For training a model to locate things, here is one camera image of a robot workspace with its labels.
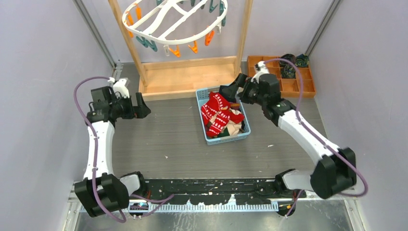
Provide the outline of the beige brown-cuffed sock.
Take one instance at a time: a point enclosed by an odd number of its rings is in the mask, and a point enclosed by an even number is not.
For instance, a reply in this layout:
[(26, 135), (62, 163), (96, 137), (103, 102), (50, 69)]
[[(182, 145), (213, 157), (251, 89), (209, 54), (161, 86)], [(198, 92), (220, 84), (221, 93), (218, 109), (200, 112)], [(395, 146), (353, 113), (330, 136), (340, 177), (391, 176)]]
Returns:
[(226, 126), (226, 130), (227, 130), (229, 136), (239, 134), (241, 129), (242, 129), (242, 124), (241, 123), (234, 123), (232, 121), (230, 121)]

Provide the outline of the red snowflake sock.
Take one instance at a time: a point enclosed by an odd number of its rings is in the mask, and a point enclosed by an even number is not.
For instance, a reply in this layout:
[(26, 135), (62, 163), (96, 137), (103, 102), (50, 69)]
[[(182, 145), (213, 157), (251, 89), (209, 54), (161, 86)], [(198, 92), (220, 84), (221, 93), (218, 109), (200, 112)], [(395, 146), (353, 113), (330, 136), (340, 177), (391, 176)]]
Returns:
[(227, 110), (229, 107), (230, 102), (228, 102), (221, 94), (218, 92), (210, 92), (209, 100), (203, 104), (200, 109), (204, 125), (207, 125), (216, 113), (222, 110)]
[(242, 129), (240, 133), (243, 133), (244, 119), (244, 115), (239, 110), (222, 110), (216, 113), (216, 115), (210, 119), (206, 125), (205, 134), (210, 139), (228, 137), (229, 135), (226, 130), (226, 126), (230, 121), (234, 123), (241, 123)]

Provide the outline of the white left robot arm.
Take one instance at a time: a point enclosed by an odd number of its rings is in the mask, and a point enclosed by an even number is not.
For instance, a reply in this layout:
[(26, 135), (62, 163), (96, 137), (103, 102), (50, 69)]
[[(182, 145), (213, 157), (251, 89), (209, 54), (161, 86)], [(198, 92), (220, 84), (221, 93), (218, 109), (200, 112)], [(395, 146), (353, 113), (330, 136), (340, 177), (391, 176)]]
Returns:
[(85, 123), (89, 134), (89, 156), (83, 180), (74, 184), (74, 192), (90, 217), (125, 209), (130, 196), (142, 199), (148, 187), (139, 172), (115, 176), (112, 146), (117, 119), (145, 118), (151, 113), (140, 92), (133, 105), (127, 90), (101, 87), (91, 90), (92, 101)]

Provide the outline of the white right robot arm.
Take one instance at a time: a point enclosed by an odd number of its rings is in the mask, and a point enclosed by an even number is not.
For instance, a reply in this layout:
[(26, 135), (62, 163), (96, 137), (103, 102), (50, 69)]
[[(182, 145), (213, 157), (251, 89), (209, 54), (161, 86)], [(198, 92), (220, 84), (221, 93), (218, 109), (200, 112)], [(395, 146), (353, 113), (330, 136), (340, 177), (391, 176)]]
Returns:
[(258, 80), (239, 74), (230, 85), (220, 89), (222, 96), (260, 105), (264, 116), (288, 133), (314, 163), (311, 172), (289, 169), (276, 175), (275, 193), (284, 198), (294, 190), (307, 190), (327, 199), (355, 186), (355, 153), (350, 148), (338, 147), (310, 127), (296, 107), (281, 96), (280, 90), (274, 74), (262, 74)]

